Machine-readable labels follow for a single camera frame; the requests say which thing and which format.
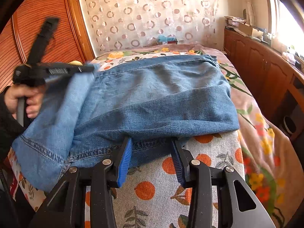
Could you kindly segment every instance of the wooden dresser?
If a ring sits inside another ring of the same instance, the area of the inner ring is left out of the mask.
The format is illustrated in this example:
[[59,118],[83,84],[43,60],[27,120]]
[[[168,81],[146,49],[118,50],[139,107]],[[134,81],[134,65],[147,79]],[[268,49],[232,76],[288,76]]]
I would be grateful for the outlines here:
[[304,74],[280,53],[227,29],[224,50],[268,120],[278,125],[297,104],[304,112]]

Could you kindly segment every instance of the box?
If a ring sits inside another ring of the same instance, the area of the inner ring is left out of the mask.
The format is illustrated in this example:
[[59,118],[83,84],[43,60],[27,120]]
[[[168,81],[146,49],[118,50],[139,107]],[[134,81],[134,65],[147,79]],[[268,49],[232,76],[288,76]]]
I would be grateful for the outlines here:
[[253,28],[252,26],[250,26],[248,24],[243,24],[243,23],[239,23],[239,30],[242,31],[243,33],[245,33],[251,37],[255,37],[255,38],[258,38],[259,36],[263,36],[263,34],[264,34],[263,31],[259,31],[255,28]]

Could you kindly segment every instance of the bed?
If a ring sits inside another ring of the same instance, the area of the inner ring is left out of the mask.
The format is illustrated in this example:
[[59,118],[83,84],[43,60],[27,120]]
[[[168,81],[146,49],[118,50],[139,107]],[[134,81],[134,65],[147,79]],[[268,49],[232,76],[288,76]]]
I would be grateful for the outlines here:
[[[137,50],[105,53],[93,63],[106,71],[128,61],[168,55],[210,54],[218,59],[221,72],[231,86],[231,99],[237,109],[238,131],[195,136],[186,149],[205,164],[223,169],[232,165],[254,191],[276,227],[288,223],[304,198],[304,173],[289,139],[267,121],[227,57],[220,51],[195,43],[159,45]],[[11,149],[8,155],[15,179],[14,195],[21,188],[35,211],[47,193],[31,185]],[[131,168],[122,188],[113,189],[113,207],[117,227],[186,227],[191,189],[177,182],[170,155]],[[216,188],[212,189],[212,227],[218,227]],[[87,187],[85,227],[90,227],[90,187]]]

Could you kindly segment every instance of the hand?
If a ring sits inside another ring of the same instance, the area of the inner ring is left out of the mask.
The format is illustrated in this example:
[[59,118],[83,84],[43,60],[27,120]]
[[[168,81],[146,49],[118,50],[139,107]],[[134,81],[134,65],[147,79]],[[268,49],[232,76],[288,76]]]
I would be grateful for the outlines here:
[[18,84],[12,85],[4,95],[4,102],[12,114],[13,118],[17,119],[18,98],[28,97],[26,103],[26,113],[28,118],[35,118],[40,110],[45,86],[28,87],[27,85]]

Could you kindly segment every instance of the black cable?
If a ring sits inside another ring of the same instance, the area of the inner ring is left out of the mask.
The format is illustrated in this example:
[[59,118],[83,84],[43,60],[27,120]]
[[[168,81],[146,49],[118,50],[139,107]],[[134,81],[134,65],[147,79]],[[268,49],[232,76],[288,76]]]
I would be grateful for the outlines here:
[[12,214],[14,216],[17,228],[21,228],[20,223],[19,223],[19,218],[18,218],[17,210],[16,210],[16,207],[15,207],[15,204],[14,204],[14,200],[13,200],[11,194],[10,194],[10,190],[9,190],[8,185],[7,185],[5,176],[3,174],[1,165],[0,165],[0,180],[2,182],[2,185],[3,185],[3,188],[4,188],[4,192],[5,192],[5,195],[7,197],[8,202],[9,202],[9,206],[10,206],[10,209],[11,209]]

